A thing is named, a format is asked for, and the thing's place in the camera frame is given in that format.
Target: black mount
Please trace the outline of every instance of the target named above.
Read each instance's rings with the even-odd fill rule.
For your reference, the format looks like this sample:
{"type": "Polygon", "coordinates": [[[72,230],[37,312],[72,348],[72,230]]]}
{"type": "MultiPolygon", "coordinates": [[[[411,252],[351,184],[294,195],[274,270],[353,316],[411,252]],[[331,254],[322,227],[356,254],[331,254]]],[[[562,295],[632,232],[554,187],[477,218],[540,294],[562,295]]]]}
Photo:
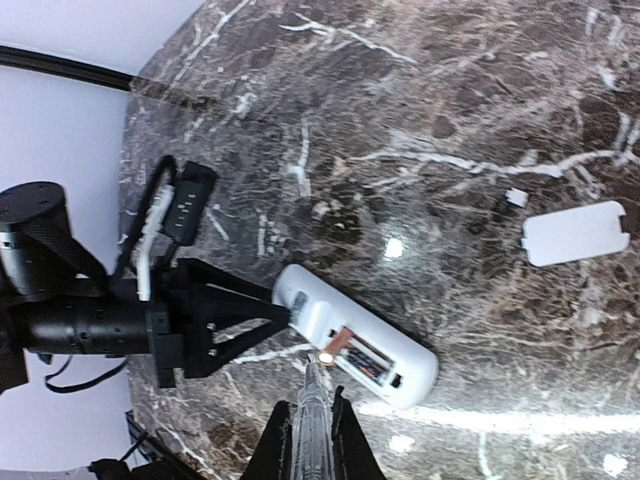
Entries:
{"type": "MultiPolygon", "coordinates": [[[[285,329],[290,312],[271,304],[271,290],[197,259],[180,259],[171,267],[176,250],[195,242],[216,180],[213,170],[193,162],[178,174],[175,159],[163,157],[149,178],[111,276],[73,238],[62,187],[33,182],[0,192],[0,393],[26,383],[22,349],[49,362],[53,354],[151,353],[158,385],[174,387],[174,368],[182,368],[185,378],[206,377],[285,329]],[[135,271],[133,250],[147,234],[147,212],[163,176],[173,190],[160,231],[171,245],[150,271],[150,301],[141,301],[136,281],[123,275],[126,269],[135,271]],[[266,323],[214,340],[251,319],[266,323]]],[[[46,385],[71,393],[123,367],[68,387],[48,383],[58,372],[46,385]]]]}
{"type": "Polygon", "coordinates": [[[289,325],[290,312],[271,304],[271,290],[254,285],[201,260],[178,260],[164,275],[158,296],[146,311],[149,345],[160,387],[174,387],[174,368],[185,378],[202,378],[289,325]],[[178,329],[175,319],[184,319],[178,329]],[[252,319],[267,323],[216,343],[214,336],[252,319]]]}

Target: clear plastic tube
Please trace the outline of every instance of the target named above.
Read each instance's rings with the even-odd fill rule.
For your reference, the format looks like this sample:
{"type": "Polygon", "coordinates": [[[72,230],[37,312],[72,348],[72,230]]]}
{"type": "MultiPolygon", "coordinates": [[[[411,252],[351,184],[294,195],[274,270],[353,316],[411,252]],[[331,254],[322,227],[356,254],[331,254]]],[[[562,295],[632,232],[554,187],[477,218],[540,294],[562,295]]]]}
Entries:
{"type": "Polygon", "coordinates": [[[305,371],[293,415],[293,451],[290,480],[335,480],[331,406],[319,381],[315,358],[305,371]]]}

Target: black cylindrical camera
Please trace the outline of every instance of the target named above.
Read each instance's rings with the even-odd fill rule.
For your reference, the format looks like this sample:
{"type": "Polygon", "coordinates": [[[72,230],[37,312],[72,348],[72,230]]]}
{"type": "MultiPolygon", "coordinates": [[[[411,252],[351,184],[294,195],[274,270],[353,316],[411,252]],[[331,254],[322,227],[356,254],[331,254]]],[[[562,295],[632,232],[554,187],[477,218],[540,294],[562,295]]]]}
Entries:
{"type": "Polygon", "coordinates": [[[64,292],[75,279],[67,263],[27,233],[42,220],[71,236],[60,185],[32,182],[0,193],[0,292],[42,301],[64,292]]]}

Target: white wall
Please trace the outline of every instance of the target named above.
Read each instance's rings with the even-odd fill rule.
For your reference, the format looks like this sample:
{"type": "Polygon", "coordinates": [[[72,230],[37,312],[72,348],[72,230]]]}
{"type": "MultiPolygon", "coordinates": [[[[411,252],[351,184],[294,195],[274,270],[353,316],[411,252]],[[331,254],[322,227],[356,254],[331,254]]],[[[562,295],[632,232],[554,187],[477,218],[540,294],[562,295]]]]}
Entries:
{"type": "MultiPolygon", "coordinates": [[[[0,190],[34,180],[63,185],[74,235],[111,269],[127,94],[7,67],[0,67],[0,91],[0,190]]],[[[42,377],[62,361],[47,366],[29,355],[31,382],[0,395],[0,468],[65,470],[126,451],[126,376],[56,395],[42,377]]],[[[86,381],[117,362],[77,357],[56,382],[86,381]]]]}
{"type": "Polygon", "coordinates": [[[95,473],[90,473],[86,468],[75,469],[69,472],[54,473],[30,473],[9,472],[0,470],[0,480],[96,480],[95,473]]]}
{"type": "MultiPolygon", "coordinates": [[[[0,0],[0,44],[137,73],[199,0],[0,0]]],[[[0,191],[51,180],[67,191],[73,233],[109,270],[117,254],[118,161],[127,95],[0,67],[0,191]]],[[[127,379],[56,395],[47,366],[28,356],[31,382],[0,395],[0,469],[68,470],[120,457],[130,442],[127,379]]],[[[117,363],[76,357],[56,383],[94,378],[117,363]]]]}
{"type": "Polygon", "coordinates": [[[202,0],[0,0],[0,45],[132,75],[202,0]]]}

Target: battery compartment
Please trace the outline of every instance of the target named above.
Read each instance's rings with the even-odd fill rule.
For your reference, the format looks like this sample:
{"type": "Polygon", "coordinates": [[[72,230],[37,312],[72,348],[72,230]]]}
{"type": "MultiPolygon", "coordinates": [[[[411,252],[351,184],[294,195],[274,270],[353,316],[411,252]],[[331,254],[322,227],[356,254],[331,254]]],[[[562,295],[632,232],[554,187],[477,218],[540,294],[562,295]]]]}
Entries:
{"type": "MultiPolygon", "coordinates": [[[[329,338],[335,337],[337,333],[335,330],[330,330],[329,338]]],[[[402,375],[397,373],[392,375],[394,362],[358,335],[354,334],[351,337],[349,344],[340,351],[338,356],[381,387],[389,384],[393,388],[399,388],[402,385],[402,375]]]]}

